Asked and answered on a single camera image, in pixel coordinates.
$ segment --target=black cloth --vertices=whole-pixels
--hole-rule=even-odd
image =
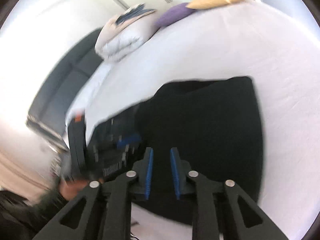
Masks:
[[[111,135],[128,130],[136,130],[143,145],[154,150],[150,199],[137,203],[149,211],[191,224],[192,205],[177,201],[174,195],[169,157],[172,147],[178,148],[180,158],[192,169],[211,180],[232,179],[258,200],[263,141],[249,77],[165,84],[153,98],[98,125],[90,143],[103,143]]]
[[[12,204],[21,204],[24,203],[27,199],[21,197],[9,190],[0,190],[0,203],[2,202],[10,202]]]
[[[0,195],[0,239],[31,240],[67,202],[57,188],[33,206]]]

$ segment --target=bed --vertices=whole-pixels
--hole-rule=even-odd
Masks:
[[[198,11],[111,68],[85,107],[87,142],[98,123],[166,82],[251,76],[265,144],[258,204],[290,240],[302,239],[320,211],[319,62],[319,42],[268,5]]]

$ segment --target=metal screw head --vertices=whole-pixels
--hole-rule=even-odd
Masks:
[[[189,175],[190,177],[195,178],[195,177],[198,177],[199,173],[198,173],[197,171],[189,171],[189,172],[188,172],[188,175]]]
[[[128,171],[126,173],[127,177],[132,178],[135,177],[137,175],[137,173],[135,171]]]
[[[99,183],[98,181],[96,181],[96,180],[91,181],[91,182],[89,183],[89,186],[90,186],[90,187],[93,187],[93,188],[99,187],[99,185],[100,185],[100,183]]]
[[[228,187],[233,187],[235,184],[236,184],[236,183],[235,183],[233,180],[231,180],[231,179],[226,180],[226,185],[227,185]]]

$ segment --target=black sofa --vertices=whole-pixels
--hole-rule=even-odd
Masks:
[[[94,50],[100,31],[97,29],[81,39],[58,62],[29,109],[26,125],[58,149],[68,149],[62,139],[67,110],[102,62]]]

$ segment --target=person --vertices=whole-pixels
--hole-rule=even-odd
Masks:
[[[1,239],[32,239],[87,184],[86,180],[58,180],[37,204],[31,206],[24,202],[12,203],[8,198],[0,199]]]

